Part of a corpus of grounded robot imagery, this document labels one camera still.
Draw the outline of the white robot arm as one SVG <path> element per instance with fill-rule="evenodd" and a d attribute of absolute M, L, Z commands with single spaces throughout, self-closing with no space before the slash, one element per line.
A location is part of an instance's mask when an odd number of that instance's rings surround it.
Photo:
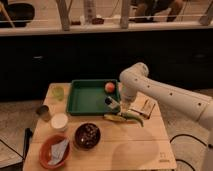
<path fill-rule="evenodd" d="M 201 171 L 213 171 L 213 97 L 152 80 L 146 64 L 138 62 L 124 69 L 119 76 L 121 99 L 132 103 L 137 93 L 161 101 L 210 131 Z"/>

